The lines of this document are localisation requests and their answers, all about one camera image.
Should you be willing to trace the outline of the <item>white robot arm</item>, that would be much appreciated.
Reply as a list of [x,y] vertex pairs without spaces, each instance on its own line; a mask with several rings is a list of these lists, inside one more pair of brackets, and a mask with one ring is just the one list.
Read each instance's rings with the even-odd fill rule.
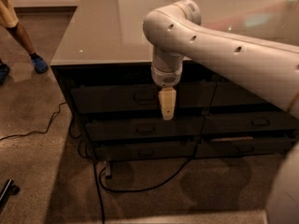
[[143,33],[153,45],[151,75],[163,118],[174,116],[182,61],[189,58],[299,118],[296,46],[207,29],[199,7],[182,0],[152,10]]

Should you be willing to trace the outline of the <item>white robot base body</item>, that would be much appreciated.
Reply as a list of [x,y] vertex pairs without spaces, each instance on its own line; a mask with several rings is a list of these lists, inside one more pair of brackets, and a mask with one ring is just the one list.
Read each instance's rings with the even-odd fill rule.
[[264,211],[265,224],[299,224],[299,143],[278,170]]

